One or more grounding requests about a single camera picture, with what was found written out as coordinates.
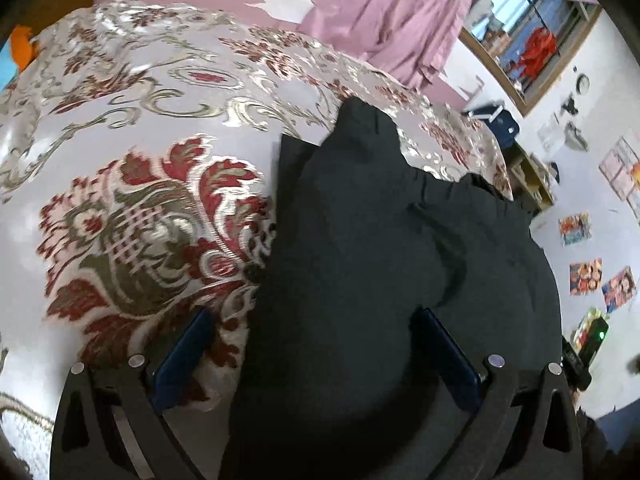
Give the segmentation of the red hanging garment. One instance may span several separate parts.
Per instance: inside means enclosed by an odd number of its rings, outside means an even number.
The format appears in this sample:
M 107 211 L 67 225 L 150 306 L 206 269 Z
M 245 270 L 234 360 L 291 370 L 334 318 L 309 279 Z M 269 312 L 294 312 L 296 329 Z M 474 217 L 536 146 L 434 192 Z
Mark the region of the red hanging garment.
M 554 33 L 548 27 L 538 27 L 527 38 L 525 50 L 515 67 L 522 70 L 523 77 L 534 80 L 544 69 L 548 59 L 555 55 L 556 50 L 558 47 Z

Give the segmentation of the round wall clock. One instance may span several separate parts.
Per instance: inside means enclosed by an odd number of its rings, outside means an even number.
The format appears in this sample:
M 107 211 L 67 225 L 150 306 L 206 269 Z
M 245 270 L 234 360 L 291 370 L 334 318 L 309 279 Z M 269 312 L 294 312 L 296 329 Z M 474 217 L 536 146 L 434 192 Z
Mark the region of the round wall clock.
M 576 92 L 580 96 L 585 96 L 591 87 L 590 78 L 586 74 L 580 74 L 576 80 Z

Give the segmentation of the wooden desk shelf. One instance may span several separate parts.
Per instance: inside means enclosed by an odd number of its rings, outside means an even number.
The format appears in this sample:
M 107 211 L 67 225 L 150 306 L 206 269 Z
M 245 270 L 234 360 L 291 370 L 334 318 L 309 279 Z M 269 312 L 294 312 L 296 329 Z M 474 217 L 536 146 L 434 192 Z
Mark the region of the wooden desk shelf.
M 548 179 L 533 159 L 517 143 L 502 150 L 514 200 L 536 216 L 554 205 Z

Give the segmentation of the colourful wall picture lower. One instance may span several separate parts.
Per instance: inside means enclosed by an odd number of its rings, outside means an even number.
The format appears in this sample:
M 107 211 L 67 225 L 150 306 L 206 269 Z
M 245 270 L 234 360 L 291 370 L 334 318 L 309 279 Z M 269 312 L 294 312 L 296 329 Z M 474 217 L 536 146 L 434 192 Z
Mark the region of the colourful wall picture lower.
M 570 294 L 582 296 L 596 292 L 602 284 L 602 259 L 570 264 Z

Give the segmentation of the green lit device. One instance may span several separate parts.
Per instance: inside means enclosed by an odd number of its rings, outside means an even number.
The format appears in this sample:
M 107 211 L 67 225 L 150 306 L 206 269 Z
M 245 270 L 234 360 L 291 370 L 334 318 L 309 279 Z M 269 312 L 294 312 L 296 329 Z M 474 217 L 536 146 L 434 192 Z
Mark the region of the green lit device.
M 589 308 L 570 336 L 570 344 L 584 367 L 590 367 L 607 334 L 606 316 L 597 308 Z

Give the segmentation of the floral satin bedspread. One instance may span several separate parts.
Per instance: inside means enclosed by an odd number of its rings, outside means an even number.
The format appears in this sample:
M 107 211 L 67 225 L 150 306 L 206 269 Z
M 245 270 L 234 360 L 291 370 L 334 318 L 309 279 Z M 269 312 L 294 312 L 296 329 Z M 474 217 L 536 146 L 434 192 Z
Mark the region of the floral satin bedspread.
M 297 32 L 173 4 L 80 9 L 1 95 L 1 445 L 44 479 L 70 367 L 120 364 L 193 307 L 218 333 L 167 418 L 215 478 L 284 136 L 319 144 L 344 99 L 396 122 L 407 162 L 504 195 L 487 127 Z

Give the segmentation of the orange blue brown clothes pile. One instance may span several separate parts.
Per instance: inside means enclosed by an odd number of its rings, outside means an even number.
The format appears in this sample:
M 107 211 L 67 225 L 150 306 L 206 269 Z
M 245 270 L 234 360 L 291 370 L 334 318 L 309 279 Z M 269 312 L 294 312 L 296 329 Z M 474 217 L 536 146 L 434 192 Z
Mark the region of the orange blue brown clothes pile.
M 29 66 L 38 54 L 39 44 L 32 29 L 16 25 L 3 45 L 0 58 L 0 90 Z

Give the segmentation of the pink curtain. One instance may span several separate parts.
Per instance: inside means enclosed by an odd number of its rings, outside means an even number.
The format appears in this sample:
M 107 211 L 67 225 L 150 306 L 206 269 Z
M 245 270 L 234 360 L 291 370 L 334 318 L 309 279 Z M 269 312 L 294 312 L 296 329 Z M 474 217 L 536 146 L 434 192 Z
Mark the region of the pink curtain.
M 297 31 L 422 91 L 446 64 L 472 2 L 318 0 Z

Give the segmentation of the dark blue backpack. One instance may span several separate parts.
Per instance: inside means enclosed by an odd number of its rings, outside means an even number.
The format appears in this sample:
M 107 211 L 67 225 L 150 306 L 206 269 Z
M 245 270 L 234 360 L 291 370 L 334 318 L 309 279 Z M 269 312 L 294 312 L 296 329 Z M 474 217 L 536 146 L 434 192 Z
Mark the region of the dark blue backpack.
M 468 110 L 463 115 L 484 122 L 497 139 L 500 148 L 510 148 L 520 133 L 520 125 L 500 102 Z

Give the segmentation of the colourful wall picture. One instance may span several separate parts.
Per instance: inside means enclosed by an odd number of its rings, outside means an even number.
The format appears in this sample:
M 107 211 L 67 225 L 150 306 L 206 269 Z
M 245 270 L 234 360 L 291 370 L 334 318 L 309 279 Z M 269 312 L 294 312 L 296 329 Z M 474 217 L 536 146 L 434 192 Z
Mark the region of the colourful wall picture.
M 602 259 L 570 264 L 570 294 L 582 296 L 596 292 L 602 284 Z
M 559 233 L 564 246 L 590 240 L 592 237 L 590 215 L 588 212 L 581 212 L 560 219 Z

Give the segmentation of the wooden framed window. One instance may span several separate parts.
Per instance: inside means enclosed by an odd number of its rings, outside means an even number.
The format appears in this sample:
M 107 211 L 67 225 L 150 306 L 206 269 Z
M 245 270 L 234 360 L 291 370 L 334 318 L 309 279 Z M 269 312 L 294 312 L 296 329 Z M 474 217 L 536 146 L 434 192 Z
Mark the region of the wooden framed window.
M 459 39 L 521 115 L 574 58 L 601 14 L 572 0 L 473 0 Z

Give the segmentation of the black jacket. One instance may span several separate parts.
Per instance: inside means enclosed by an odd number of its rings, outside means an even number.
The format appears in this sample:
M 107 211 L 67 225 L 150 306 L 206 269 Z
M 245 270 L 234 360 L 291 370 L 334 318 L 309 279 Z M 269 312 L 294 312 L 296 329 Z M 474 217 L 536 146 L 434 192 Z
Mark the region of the black jacket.
M 477 174 L 434 178 L 395 123 L 343 102 L 281 144 L 277 236 L 250 314 L 224 479 L 431 479 L 470 415 L 434 371 L 430 309 L 474 364 L 561 354 L 558 288 L 526 212 Z

